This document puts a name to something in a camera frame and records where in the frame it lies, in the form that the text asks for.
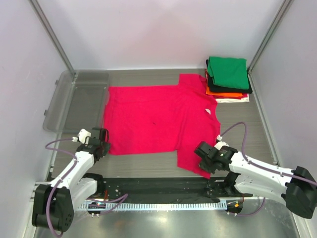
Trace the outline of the clear plastic bin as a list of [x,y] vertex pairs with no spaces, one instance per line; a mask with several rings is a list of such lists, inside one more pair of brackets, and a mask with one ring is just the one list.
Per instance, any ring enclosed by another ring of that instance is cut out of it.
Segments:
[[103,126],[109,100],[107,70],[66,70],[55,84],[53,98],[45,111],[44,130],[77,133]]

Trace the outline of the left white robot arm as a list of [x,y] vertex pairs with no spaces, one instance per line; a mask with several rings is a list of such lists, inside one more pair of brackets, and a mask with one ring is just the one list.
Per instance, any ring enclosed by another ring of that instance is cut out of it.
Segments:
[[32,225],[47,228],[57,238],[72,224],[76,209],[89,197],[99,198],[106,186],[102,175],[88,170],[110,149],[109,131],[82,129],[70,139],[79,143],[66,168],[52,181],[40,183],[34,191]]

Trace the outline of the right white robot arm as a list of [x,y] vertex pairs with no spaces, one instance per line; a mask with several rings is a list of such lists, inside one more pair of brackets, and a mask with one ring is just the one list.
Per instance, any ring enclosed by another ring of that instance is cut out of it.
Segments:
[[211,185],[215,195],[260,196],[285,205],[302,218],[313,217],[317,182],[307,169],[271,165],[246,156],[222,141],[215,146],[201,142],[194,152],[201,158],[200,169],[208,174],[217,170],[228,172],[222,183]]

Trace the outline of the crimson red t-shirt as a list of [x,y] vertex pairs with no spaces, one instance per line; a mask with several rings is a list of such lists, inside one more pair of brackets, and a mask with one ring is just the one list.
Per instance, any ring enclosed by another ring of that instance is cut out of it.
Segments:
[[177,153],[177,165],[205,178],[195,154],[201,142],[214,145],[220,133],[217,101],[206,79],[181,74],[177,85],[110,87],[104,126],[112,155]]

